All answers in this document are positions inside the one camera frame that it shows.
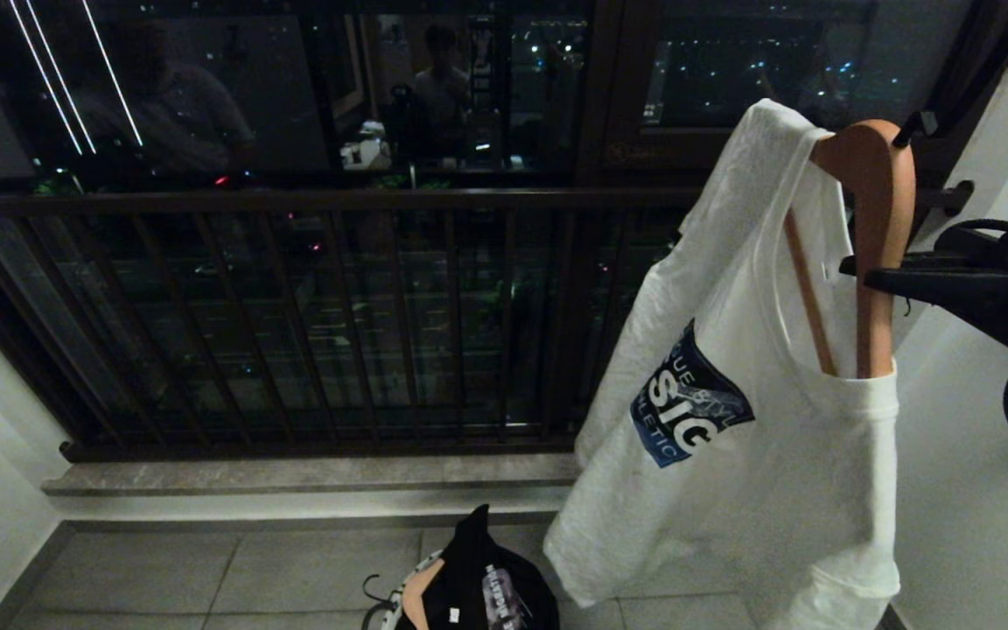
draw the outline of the metal railing bar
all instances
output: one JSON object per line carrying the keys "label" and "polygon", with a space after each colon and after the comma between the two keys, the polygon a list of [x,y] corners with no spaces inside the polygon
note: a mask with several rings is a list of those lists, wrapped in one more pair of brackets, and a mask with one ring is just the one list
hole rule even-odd
{"label": "metal railing bar", "polygon": [[201,239],[204,240],[205,247],[209,248],[209,254],[212,255],[216,276],[220,278],[221,284],[224,286],[224,294],[232,304],[232,312],[240,321],[244,342],[247,344],[252,358],[255,359],[255,366],[259,368],[263,392],[272,409],[275,410],[275,415],[282,425],[282,430],[287,434],[288,442],[293,444],[296,442],[295,431],[290,423],[287,408],[282,403],[279,389],[275,385],[275,376],[271,374],[267,358],[263,355],[262,348],[259,347],[259,340],[255,338],[255,325],[251,322],[251,314],[243,306],[243,299],[240,297],[239,291],[236,291],[236,285],[232,282],[232,274],[229,272],[228,260],[224,258],[224,251],[221,249],[219,241],[216,240],[216,235],[209,226],[209,220],[205,219],[205,215],[193,215],[193,220],[197,224],[197,231],[201,232]]}
{"label": "metal railing bar", "polygon": [[395,320],[399,326],[399,347],[403,355],[403,374],[407,380],[407,398],[411,403],[411,421],[414,438],[422,440],[422,426],[419,418],[419,387],[414,378],[414,358],[411,355],[411,327],[407,317],[407,296],[403,294],[403,270],[399,262],[399,227],[395,211],[387,213],[388,220],[388,261],[391,264],[391,295],[395,302]]}
{"label": "metal railing bar", "polygon": [[560,388],[556,388],[555,384],[559,381],[559,368],[560,368],[560,356],[559,356],[559,339],[562,339],[562,328],[565,322],[565,316],[568,314],[568,308],[584,308],[586,304],[569,304],[568,303],[568,276],[571,272],[571,258],[574,253],[574,242],[575,242],[575,232],[577,231],[578,216],[575,211],[568,210],[564,211],[565,219],[563,223],[565,228],[563,230],[563,240],[562,240],[562,256],[559,259],[559,280],[557,280],[557,295],[554,299],[554,321],[551,324],[551,348],[549,348],[549,356],[547,358],[547,375],[545,375],[545,382],[543,383],[543,422],[540,434],[542,434],[543,439],[549,438],[551,434],[551,425],[554,422],[554,416],[559,412],[559,404],[557,402],[562,402],[565,395],[560,392]]}
{"label": "metal railing bar", "polygon": [[356,327],[356,313],[353,311],[352,298],[348,294],[348,278],[345,276],[345,261],[341,247],[341,229],[337,228],[336,216],[333,211],[324,211],[322,220],[329,235],[329,254],[333,256],[336,274],[334,280],[337,292],[341,295],[341,311],[348,328],[348,343],[353,352],[353,368],[356,370],[356,381],[360,384],[364,407],[368,414],[368,425],[371,427],[372,440],[380,442],[380,423],[375,417],[375,404],[372,402],[372,387],[368,383],[368,367],[364,363],[364,350],[361,344],[360,330]]}
{"label": "metal railing bar", "polygon": [[325,392],[325,383],[322,382],[322,372],[317,367],[317,360],[313,359],[313,349],[308,344],[308,335],[305,334],[305,323],[301,318],[301,310],[297,307],[295,292],[293,292],[290,286],[290,275],[287,272],[287,264],[285,264],[282,250],[279,249],[279,243],[275,239],[275,229],[271,227],[271,220],[269,220],[265,213],[260,213],[257,222],[259,223],[259,230],[263,234],[263,242],[267,244],[271,268],[275,271],[275,279],[279,282],[279,287],[282,291],[282,303],[285,306],[285,311],[287,311],[290,330],[295,336],[295,344],[302,355],[305,374],[308,375],[308,382],[310,382],[310,386],[313,388],[313,394],[317,394],[317,400],[319,400],[322,410],[325,411],[326,430],[329,431],[329,438],[336,446],[340,442],[339,435],[337,435],[337,421],[333,416],[332,407],[329,406],[329,398]]}
{"label": "metal railing bar", "polygon": [[165,439],[165,435],[156,425],[155,420],[150,417],[150,411],[140,398],[139,392],[128,382],[124,366],[121,366],[119,360],[116,359],[116,356],[108,348],[107,342],[96,331],[96,324],[93,324],[88,317],[88,312],[84,311],[84,306],[77,299],[77,295],[74,294],[72,287],[69,286],[68,280],[65,280],[65,276],[60,274],[59,268],[56,268],[56,263],[53,262],[49,252],[45,251],[33,227],[30,226],[28,221],[23,219],[15,219],[13,223],[17,227],[17,231],[21,232],[21,236],[25,240],[25,247],[29,249],[33,258],[36,259],[36,263],[38,263],[38,266],[44,272],[44,275],[52,283],[52,288],[56,291],[56,295],[64,302],[65,307],[69,308],[73,321],[80,327],[82,334],[88,339],[89,344],[92,344],[93,350],[100,356],[104,367],[107,367],[113,378],[116,379],[119,389],[123,391],[128,402],[131,403],[131,409],[135,411],[136,417],[139,418],[139,421],[147,428],[157,443],[161,444],[161,446],[167,446],[168,440]]}
{"label": "metal railing bar", "polygon": [[507,438],[508,376],[512,367],[512,281],[515,271],[515,209],[504,211],[504,299],[501,304],[500,439]]}
{"label": "metal railing bar", "polygon": [[461,278],[457,268],[457,230],[453,210],[445,212],[446,227],[446,288],[449,292],[449,348],[454,378],[454,417],[457,419],[457,439],[465,435],[465,368],[461,358]]}
{"label": "metal railing bar", "polygon": [[599,343],[597,343],[597,356],[595,356],[597,363],[594,366],[593,383],[591,384],[591,388],[589,388],[589,399],[591,400],[594,398],[594,395],[597,395],[597,388],[601,384],[601,374],[599,371],[604,371],[605,364],[609,360],[609,355],[613,352],[613,349],[609,348],[611,346],[609,336],[613,333],[613,318],[617,312],[617,298],[620,297],[620,262],[624,258],[625,251],[628,251],[628,246],[631,244],[629,241],[632,240],[633,215],[636,215],[636,213],[627,210],[624,211],[624,216],[620,219],[620,235],[617,236],[617,249],[615,254],[613,254],[612,267],[609,269],[609,296],[605,300],[605,314],[601,317],[601,332]]}
{"label": "metal railing bar", "polygon": [[93,262],[96,262],[96,266],[100,268],[100,275],[103,275],[104,282],[107,282],[111,294],[115,296],[116,306],[120,311],[123,311],[123,318],[131,324],[131,328],[135,330],[135,334],[142,340],[151,358],[155,360],[157,366],[161,367],[162,378],[165,379],[165,384],[167,384],[167,387],[175,395],[176,403],[178,403],[181,409],[181,414],[184,415],[185,423],[188,423],[188,427],[192,427],[202,446],[211,447],[212,440],[209,439],[209,434],[205,433],[200,415],[197,414],[190,400],[185,398],[185,387],[181,383],[181,379],[176,375],[176,370],[170,364],[169,360],[165,358],[162,348],[157,346],[157,340],[150,334],[150,330],[145,326],[145,322],[139,316],[139,311],[136,310],[135,304],[131,303],[131,300],[127,297],[127,292],[123,290],[123,284],[119,282],[116,268],[112,266],[107,252],[103,251],[100,243],[96,242],[96,238],[81,223],[80,218],[69,216],[69,218],[65,218],[65,223],[68,224],[69,229],[77,236],[77,239],[84,244],[85,251],[88,251],[88,254],[92,256]]}
{"label": "metal railing bar", "polygon": [[131,222],[135,224],[135,231],[139,233],[139,239],[142,240],[145,248],[147,248],[147,254],[150,255],[150,260],[153,266],[155,266],[157,274],[161,276],[165,291],[169,292],[169,300],[176,307],[176,313],[181,321],[181,328],[184,330],[185,339],[188,339],[188,343],[192,344],[197,355],[200,356],[201,362],[205,364],[205,367],[209,368],[209,375],[212,376],[213,383],[216,384],[216,390],[220,392],[221,399],[224,400],[224,407],[228,410],[229,421],[239,431],[243,442],[251,446],[251,434],[248,431],[247,422],[243,419],[243,412],[240,411],[240,403],[236,402],[236,395],[233,394],[232,388],[229,387],[228,379],[225,378],[220,363],[216,362],[216,356],[213,356],[212,350],[209,350],[209,344],[205,342],[204,335],[201,334],[201,327],[197,324],[197,319],[193,314],[192,307],[184,300],[180,284],[176,281],[173,272],[169,268],[169,264],[165,262],[165,255],[161,251],[161,244],[157,241],[153,232],[150,231],[150,228],[147,227],[142,216],[132,215]]}

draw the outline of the marble windowsill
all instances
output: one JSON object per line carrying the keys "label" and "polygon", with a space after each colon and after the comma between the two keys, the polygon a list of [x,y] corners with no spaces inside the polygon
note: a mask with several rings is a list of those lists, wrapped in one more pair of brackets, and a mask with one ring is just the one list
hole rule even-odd
{"label": "marble windowsill", "polygon": [[50,497],[188,497],[491,487],[572,486],[573,455],[473,455],[76,464],[44,482]]}

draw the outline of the window glass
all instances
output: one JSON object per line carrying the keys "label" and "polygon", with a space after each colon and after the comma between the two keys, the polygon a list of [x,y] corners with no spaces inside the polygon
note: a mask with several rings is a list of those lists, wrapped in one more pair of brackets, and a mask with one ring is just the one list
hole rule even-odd
{"label": "window glass", "polygon": [[825,127],[923,107],[972,0],[665,0],[645,125],[732,127],[764,97]]}
{"label": "window glass", "polygon": [[443,176],[569,168],[584,3],[407,10],[3,0],[0,187],[371,184],[411,163]]}

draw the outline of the printed graphic on black shirt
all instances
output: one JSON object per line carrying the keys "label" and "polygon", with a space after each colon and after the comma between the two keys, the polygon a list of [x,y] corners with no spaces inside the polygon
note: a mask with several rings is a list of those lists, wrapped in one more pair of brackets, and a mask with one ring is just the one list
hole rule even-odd
{"label": "printed graphic on black shirt", "polygon": [[523,630],[527,627],[525,618],[531,617],[531,613],[512,587],[511,575],[493,565],[485,566],[485,574],[481,586],[485,594],[488,630]]}
{"label": "printed graphic on black shirt", "polygon": [[660,469],[703,450],[715,435],[753,419],[753,408],[695,343],[695,320],[644,389],[631,414],[640,439]]}

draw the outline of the tile floor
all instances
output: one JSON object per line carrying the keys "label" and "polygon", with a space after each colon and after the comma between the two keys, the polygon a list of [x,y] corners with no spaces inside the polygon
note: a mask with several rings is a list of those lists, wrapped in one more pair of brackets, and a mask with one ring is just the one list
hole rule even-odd
{"label": "tile floor", "polygon": [[[546,530],[546,523],[492,527],[501,545],[543,571],[559,595],[562,630],[753,630],[721,572],[718,580],[688,583],[669,566],[617,600],[580,610],[540,552]],[[380,574],[369,590],[385,594],[452,533],[357,527],[74,534],[11,630],[356,630],[372,603],[361,594],[364,579]]]}

